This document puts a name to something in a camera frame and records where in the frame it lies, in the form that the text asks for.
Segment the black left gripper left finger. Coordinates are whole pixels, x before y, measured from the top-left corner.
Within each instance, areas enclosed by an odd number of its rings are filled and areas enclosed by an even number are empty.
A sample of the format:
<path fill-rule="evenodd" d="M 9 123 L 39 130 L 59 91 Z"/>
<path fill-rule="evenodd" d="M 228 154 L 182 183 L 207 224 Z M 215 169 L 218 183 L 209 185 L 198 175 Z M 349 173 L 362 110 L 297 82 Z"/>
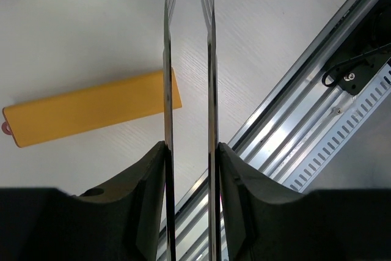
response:
<path fill-rule="evenodd" d="M 155 260 L 165 143 L 71 196 L 56 188 L 1 190 L 2 260 Z"/>

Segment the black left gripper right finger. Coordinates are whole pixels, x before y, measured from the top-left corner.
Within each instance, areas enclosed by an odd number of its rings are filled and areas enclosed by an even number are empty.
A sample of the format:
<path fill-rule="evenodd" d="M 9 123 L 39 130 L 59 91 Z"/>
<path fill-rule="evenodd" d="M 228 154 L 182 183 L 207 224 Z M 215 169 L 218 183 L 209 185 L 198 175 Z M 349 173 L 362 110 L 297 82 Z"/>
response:
<path fill-rule="evenodd" d="M 389 260 L 388 189 L 302 194 L 219 143 L 221 197 L 230 260 Z"/>

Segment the metal food tongs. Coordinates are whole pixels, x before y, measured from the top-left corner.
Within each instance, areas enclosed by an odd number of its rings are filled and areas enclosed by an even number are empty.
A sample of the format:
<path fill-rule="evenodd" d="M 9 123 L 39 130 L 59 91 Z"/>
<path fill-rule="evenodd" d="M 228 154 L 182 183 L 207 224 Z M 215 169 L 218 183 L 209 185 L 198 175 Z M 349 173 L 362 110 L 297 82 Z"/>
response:
<path fill-rule="evenodd" d="M 220 260 L 214 0 L 164 0 L 166 260 Z"/>

